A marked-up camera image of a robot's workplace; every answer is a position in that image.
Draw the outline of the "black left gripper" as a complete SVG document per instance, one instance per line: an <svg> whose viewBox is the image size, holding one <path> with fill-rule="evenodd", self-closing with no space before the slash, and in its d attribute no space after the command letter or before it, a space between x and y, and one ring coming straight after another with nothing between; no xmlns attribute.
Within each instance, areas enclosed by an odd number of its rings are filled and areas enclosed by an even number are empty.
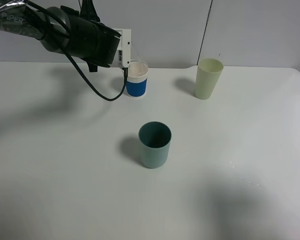
<svg viewBox="0 0 300 240"><path fill-rule="evenodd" d="M101 23L91 0L83 0L79 11L63 6L71 30L65 49L72 57L88 64L90 72L98 67L109 68L113 63L121 34Z"/></svg>

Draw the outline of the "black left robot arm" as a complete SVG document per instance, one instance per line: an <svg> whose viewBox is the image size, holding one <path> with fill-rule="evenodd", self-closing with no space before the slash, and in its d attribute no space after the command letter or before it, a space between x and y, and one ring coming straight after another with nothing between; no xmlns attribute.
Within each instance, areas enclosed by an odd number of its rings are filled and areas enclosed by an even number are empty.
<svg viewBox="0 0 300 240"><path fill-rule="evenodd" d="M83 0L80 10L0 0L0 31L34 38L49 52L80 58L90 72L110 67L122 36L101 23L91 0Z"/></svg>

